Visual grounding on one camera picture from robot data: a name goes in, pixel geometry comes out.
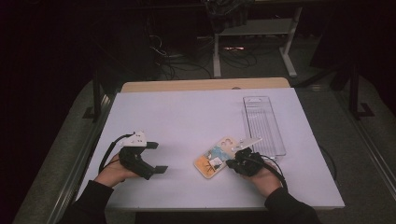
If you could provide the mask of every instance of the table surface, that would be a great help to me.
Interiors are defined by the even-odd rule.
[[[221,83],[238,84],[248,83],[248,79],[208,80],[207,83],[225,81]],[[259,80],[253,78],[250,81],[257,88]],[[177,83],[195,83],[197,85],[192,86],[197,88],[200,82],[168,81],[169,84],[165,85],[171,88]],[[204,91],[160,91],[163,87],[153,87],[159,83],[128,83],[124,92],[116,96],[80,189],[85,189],[88,180],[96,177],[109,144],[126,133],[142,130],[148,141],[158,142],[157,149],[145,150],[142,157],[152,166],[168,165],[169,168],[165,174],[154,175],[150,180],[127,179],[117,185],[108,208],[135,211],[263,209],[264,199],[258,191],[233,170],[225,168],[213,178],[205,179],[193,165],[195,159],[223,136],[245,138],[242,98],[262,95],[271,99],[287,151],[279,165],[290,194],[317,209],[345,206],[294,89],[272,86],[270,89],[244,90],[213,90],[208,87],[207,90],[204,85]],[[219,88],[235,87],[230,83],[219,85]],[[128,89],[144,85],[151,85],[152,89],[146,92]],[[237,87],[248,88],[248,84]],[[112,155],[119,150],[120,146],[115,147]]]

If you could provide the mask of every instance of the transparent box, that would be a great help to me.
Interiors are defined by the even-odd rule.
[[[270,98],[247,96],[243,99],[244,108],[242,111],[247,138],[262,138],[251,149],[273,160],[285,156],[286,149],[280,136]]]

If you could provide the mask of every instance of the floor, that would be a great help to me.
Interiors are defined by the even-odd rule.
[[[208,38],[203,38],[202,41],[203,49],[212,44]],[[278,52],[278,47],[283,41],[282,36],[221,39],[222,78],[285,77],[294,85],[321,71],[309,66],[318,39],[313,36],[298,36],[290,49],[290,57],[298,76],[290,78]],[[168,65],[162,66],[160,80],[213,77],[210,51],[204,50],[201,57],[195,60],[173,51],[171,58],[166,61]],[[335,181],[346,204],[342,209],[318,211],[318,215],[323,223],[395,223],[396,197],[389,190],[392,185],[385,181],[387,176],[383,175],[384,172],[379,172],[381,164],[378,165],[373,159],[371,149],[375,148],[377,154],[384,158],[390,173],[394,174],[396,120],[381,103],[375,88],[363,78],[360,84],[360,101],[367,103],[375,116],[363,118],[361,121],[354,120],[347,111],[348,86],[342,91],[332,91],[329,87],[332,77],[333,74],[330,74],[306,88],[296,89],[313,133],[325,149],[322,154],[329,162],[329,169],[337,176]],[[52,154],[67,150],[79,151],[85,146],[87,135],[94,128],[91,119],[82,118],[86,108],[90,106],[92,84],[88,83],[71,108],[52,146]],[[75,166],[70,162],[52,160],[50,154],[44,166],[51,167],[63,163],[64,167]],[[71,158],[68,160],[72,161],[75,156],[71,155],[73,153],[69,154]],[[54,172],[40,171],[15,223],[43,223],[43,220],[54,214],[53,202],[60,195],[59,187],[49,190],[49,197],[42,202],[41,208],[32,208],[29,205],[37,203],[40,188],[45,181],[48,185],[53,181],[53,185],[60,186],[69,173],[65,169],[56,175],[58,177],[49,180],[49,176],[55,176]],[[128,211],[107,210],[106,216],[108,223],[134,223],[135,219],[135,213]]]

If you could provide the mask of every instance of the electronic device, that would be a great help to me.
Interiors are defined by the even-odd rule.
[[[255,141],[255,139],[247,139],[245,145],[242,145],[242,142],[238,146],[238,148],[235,149],[237,151],[235,153],[234,159],[226,161],[227,166],[231,169],[234,169],[238,174],[246,176],[253,176],[257,174],[262,168],[268,169],[279,179],[282,187],[288,190],[288,185],[286,183],[285,177],[283,176],[282,170],[277,165],[277,163],[271,158],[263,156],[259,152],[253,152],[251,150],[250,146],[259,141]],[[272,165],[267,163],[263,159],[263,157],[274,163],[279,171],[277,171]]]
[[[120,142],[122,149],[120,150],[119,154],[120,164],[123,167],[141,177],[144,177],[147,180],[149,180],[154,174],[165,173],[166,169],[168,168],[167,166],[156,166],[154,168],[143,161],[141,153],[145,149],[156,149],[159,145],[156,142],[147,142],[146,135],[143,132],[125,134],[119,137],[116,141],[112,142],[99,166],[99,173],[105,169],[105,162],[107,161],[107,158],[114,146],[123,138],[126,139]]]

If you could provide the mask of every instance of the metal stand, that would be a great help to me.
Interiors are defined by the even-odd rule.
[[[220,35],[288,35],[285,45],[279,48],[283,62],[288,69],[290,77],[297,77],[297,73],[289,57],[291,42],[300,19],[302,7],[296,8],[292,19],[255,20],[247,21],[247,25],[225,29],[221,34],[215,34],[215,49],[213,54],[214,78],[221,77],[219,61],[219,36]]]
[[[294,38],[294,34],[296,33],[296,28],[300,19],[302,7],[298,7],[294,12],[293,20],[290,23],[289,33],[288,33],[288,41],[286,41],[285,46],[279,48],[280,55],[282,55],[283,63],[286,65],[286,69],[288,69],[290,77],[297,77],[296,70],[294,69],[293,63],[289,57],[289,50],[291,46],[291,42]]]

